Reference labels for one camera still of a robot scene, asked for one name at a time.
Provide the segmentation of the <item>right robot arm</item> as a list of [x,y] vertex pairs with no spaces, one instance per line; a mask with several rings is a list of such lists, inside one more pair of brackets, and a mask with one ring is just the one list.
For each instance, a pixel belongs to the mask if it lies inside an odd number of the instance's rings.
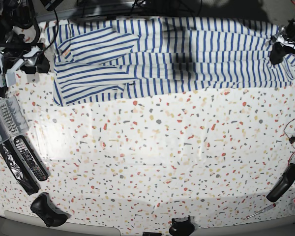
[[40,28],[31,0],[0,0],[0,87],[16,83],[15,72],[48,73],[50,64],[39,42]]

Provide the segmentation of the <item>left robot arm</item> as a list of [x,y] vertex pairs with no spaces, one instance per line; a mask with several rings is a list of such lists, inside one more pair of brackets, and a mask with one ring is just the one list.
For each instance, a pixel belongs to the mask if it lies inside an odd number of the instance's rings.
[[280,64],[283,57],[288,54],[295,55],[295,16],[287,26],[281,26],[274,36],[271,37],[272,51],[270,62],[273,65]]

